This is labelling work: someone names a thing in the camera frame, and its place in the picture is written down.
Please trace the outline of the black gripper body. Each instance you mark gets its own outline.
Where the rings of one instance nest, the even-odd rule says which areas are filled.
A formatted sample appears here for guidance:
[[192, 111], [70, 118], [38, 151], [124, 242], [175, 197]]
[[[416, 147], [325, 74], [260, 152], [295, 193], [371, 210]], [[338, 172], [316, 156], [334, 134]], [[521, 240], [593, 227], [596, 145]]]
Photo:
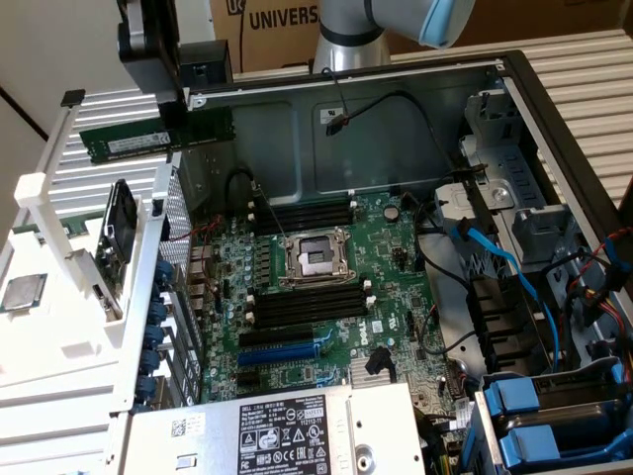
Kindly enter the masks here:
[[128, 75], [159, 104], [183, 103], [179, 28], [172, 0], [118, 1], [118, 55]]

